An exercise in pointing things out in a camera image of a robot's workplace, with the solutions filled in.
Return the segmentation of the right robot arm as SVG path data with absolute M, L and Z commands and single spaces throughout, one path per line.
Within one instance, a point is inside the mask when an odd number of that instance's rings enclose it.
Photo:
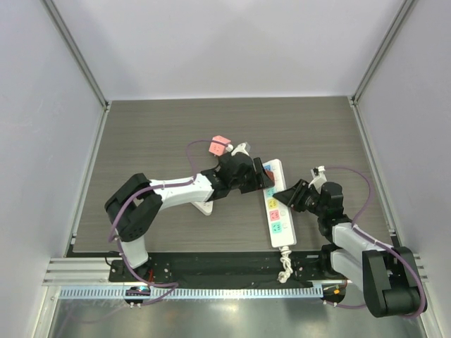
M 324 182 L 315 188 L 299 180 L 273 196 L 293 211 L 317 217 L 320 233 L 330 242 L 322 249 L 324 257 L 318 260 L 319 273 L 328 279 L 341 274 L 352 281 L 374 317 L 416 318 L 427 309 L 412 251 L 365 233 L 345 214 L 341 185 Z

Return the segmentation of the pink cube plug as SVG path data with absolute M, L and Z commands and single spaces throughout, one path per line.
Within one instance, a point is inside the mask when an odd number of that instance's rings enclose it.
M 215 156 L 222 156 L 233 149 L 234 146 L 231 144 L 231 141 L 220 135 L 213 137 L 209 146 L 209 152 Z

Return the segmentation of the red-brown plug adapter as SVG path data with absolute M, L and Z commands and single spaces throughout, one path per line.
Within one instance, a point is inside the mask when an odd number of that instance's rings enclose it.
M 275 180 L 275 178 L 274 178 L 274 174 L 273 174 L 273 172 L 272 171 L 270 171 L 270 170 L 266 170 L 265 171 L 265 173 L 266 173 L 266 175 L 268 176 L 268 178 L 270 178 L 272 181 L 274 181 Z

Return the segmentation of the white power strip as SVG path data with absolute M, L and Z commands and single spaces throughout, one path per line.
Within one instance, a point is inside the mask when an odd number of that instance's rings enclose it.
M 297 238 L 291 211 L 273 197 L 276 192 L 287 189 L 282 163 L 279 159 L 273 159 L 264 163 L 264 169 L 272 172 L 275 182 L 272 188 L 263 192 L 271 246 L 276 249 L 293 246 L 297 243 Z

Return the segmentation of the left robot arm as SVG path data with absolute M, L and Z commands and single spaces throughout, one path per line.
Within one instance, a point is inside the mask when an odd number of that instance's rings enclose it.
M 149 274 L 144 236 L 160 211 L 223 199 L 236 189 L 246 194 L 274 186 L 274 174 L 261 159 L 244 153 L 219 156 L 215 167 L 192 177 L 149 180 L 142 173 L 134 174 L 104 205 L 112 225 L 109 240 L 119 241 L 127 262 L 125 273 L 139 282 Z

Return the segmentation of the white triangular socket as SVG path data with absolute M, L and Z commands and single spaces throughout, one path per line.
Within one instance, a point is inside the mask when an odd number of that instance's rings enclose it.
M 192 202 L 191 204 L 204 215 L 211 215 L 212 214 L 213 205 L 214 205 L 214 203 L 212 201 L 208 201 L 208 202 Z

